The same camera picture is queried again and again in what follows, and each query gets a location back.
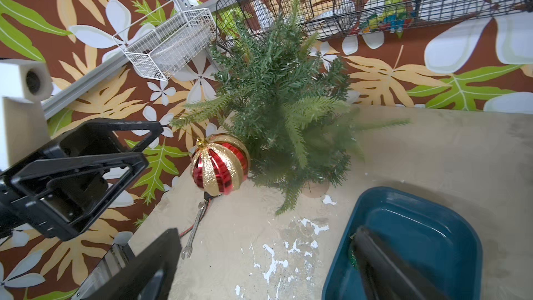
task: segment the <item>red wire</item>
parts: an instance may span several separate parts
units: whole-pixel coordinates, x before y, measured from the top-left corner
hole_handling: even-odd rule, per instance
[[[209,206],[211,205],[211,199],[207,202],[207,207],[205,208],[205,211],[203,212],[203,214],[201,215],[200,217],[200,221],[202,221],[203,217],[205,216],[205,214],[207,213],[207,209],[209,209]],[[191,225],[189,228],[187,228],[186,230],[184,230],[182,233],[180,233],[180,238],[182,238],[184,235],[186,235],[187,233],[189,233],[192,228],[194,227],[194,225]]]

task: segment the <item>red and gold ornament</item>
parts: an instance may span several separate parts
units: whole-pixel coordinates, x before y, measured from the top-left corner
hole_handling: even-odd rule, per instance
[[[215,134],[196,143],[191,175],[196,185],[211,196],[229,194],[246,179],[250,155],[243,142],[227,134]]]

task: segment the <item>concrete floor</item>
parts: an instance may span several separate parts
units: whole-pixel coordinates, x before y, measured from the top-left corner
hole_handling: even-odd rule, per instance
[[[336,205],[301,196],[296,210],[275,217],[281,194],[250,181],[216,198],[169,299],[319,299],[357,198],[380,185],[449,207],[474,227],[483,245],[482,299],[533,299],[533,117],[385,106],[361,113],[412,124],[363,134],[366,162],[354,160],[348,180],[327,192]],[[186,170],[130,240],[133,251],[168,228],[190,226],[202,197]],[[290,252],[294,243],[300,252]]]

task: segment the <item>tropical leaf wallpaper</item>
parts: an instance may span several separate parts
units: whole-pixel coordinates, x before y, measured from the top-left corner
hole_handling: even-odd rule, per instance
[[[167,1],[0,0],[0,57],[46,62],[57,92],[120,51],[113,34],[122,31],[120,42],[130,44],[167,20],[173,13],[170,6],[127,28]],[[188,1],[195,6],[207,0]],[[375,8],[383,1],[402,0],[363,4]],[[470,1],[492,3],[493,10],[510,2]],[[253,6],[269,10],[268,4],[259,0]],[[309,5],[321,13],[331,10],[323,0]],[[217,18],[232,17],[227,10]],[[318,42],[311,56],[321,58],[324,70],[342,58],[352,78],[353,103],[533,113],[531,25],[533,13],[520,12],[403,33],[366,33]],[[216,97],[215,70],[204,52],[168,82],[141,78],[126,65],[49,120],[50,136],[97,117],[156,120],[164,131],[144,152],[150,165],[143,176],[80,237],[45,239],[21,225],[0,239],[0,300],[70,298],[110,245],[135,232],[189,164],[196,137],[217,129],[217,123],[208,121],[182,129],[170,126],[172,117],[185,112],[185,103]],[[136,130],[118,136],[133,146],[146,134]],[[112,182],[122,171],[114,169],[105,177]]]

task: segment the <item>white wire basket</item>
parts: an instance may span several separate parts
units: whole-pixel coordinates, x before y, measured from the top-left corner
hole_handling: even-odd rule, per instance
[[[163,9],[169,1],[150,12]],[[150,14],[135,21],[136,25]],[[144,78],[167,81],[204,49],[216,36],[215,23],[208,8],[178,11],[167,21],[150,30],[134,43],[120,44],[113,39],[124,55]]]

